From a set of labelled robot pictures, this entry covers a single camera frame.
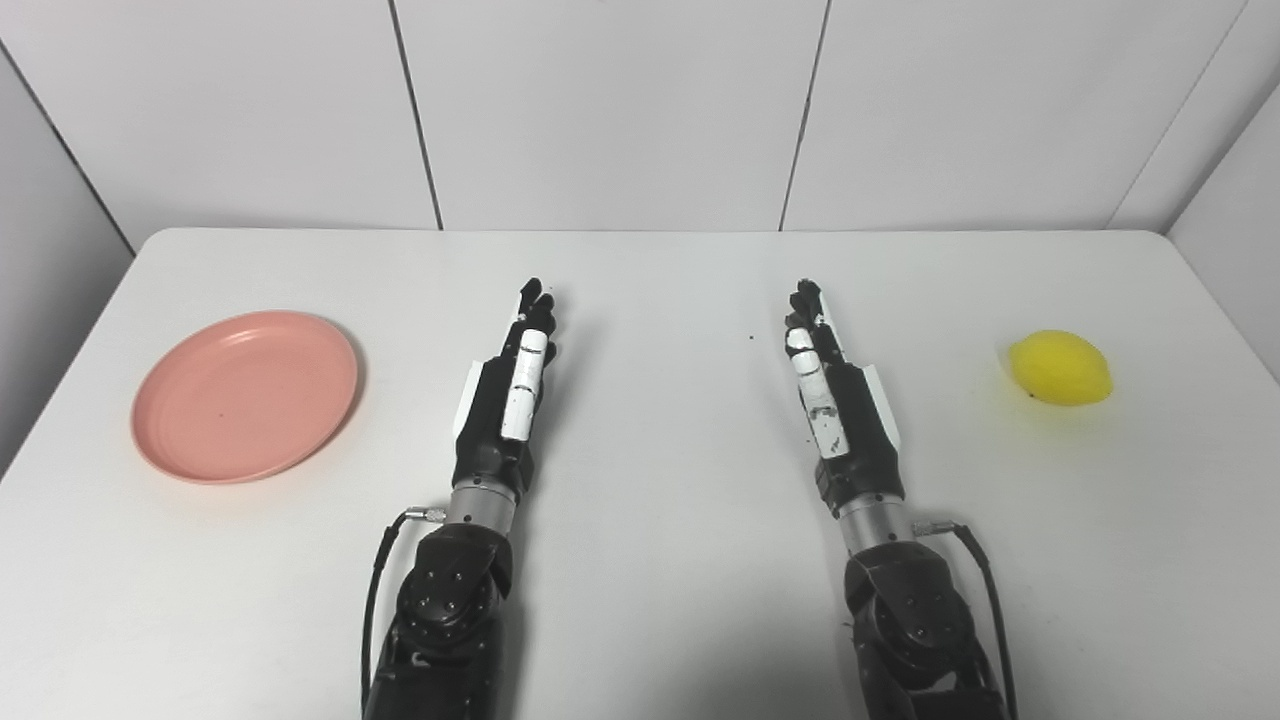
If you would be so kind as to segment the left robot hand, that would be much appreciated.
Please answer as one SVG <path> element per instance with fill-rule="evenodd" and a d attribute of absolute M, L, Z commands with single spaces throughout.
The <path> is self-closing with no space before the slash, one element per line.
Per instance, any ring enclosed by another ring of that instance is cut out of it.
<path fill-rule="evenodd" d="M 453 486 L 485 486 L 516 503 L 532 482 L 529 447 L 544 373 L 557 355 L 556 300 L 536 277 L 518 292 L 500 351 L 477 366 L 454 439 Z"/>

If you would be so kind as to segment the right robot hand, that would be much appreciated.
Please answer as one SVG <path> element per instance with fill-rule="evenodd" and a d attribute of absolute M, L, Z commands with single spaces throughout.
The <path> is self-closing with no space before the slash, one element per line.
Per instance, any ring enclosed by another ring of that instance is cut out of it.
<path fill-rule="evenodd" d="M 788 302 L 785 352 L 819 454 L 820 500 L 836 515 L 863 495 L 902 498 L 896 420 L 877 370 L 849 361 L 818 283 L 800 279 Z"/>

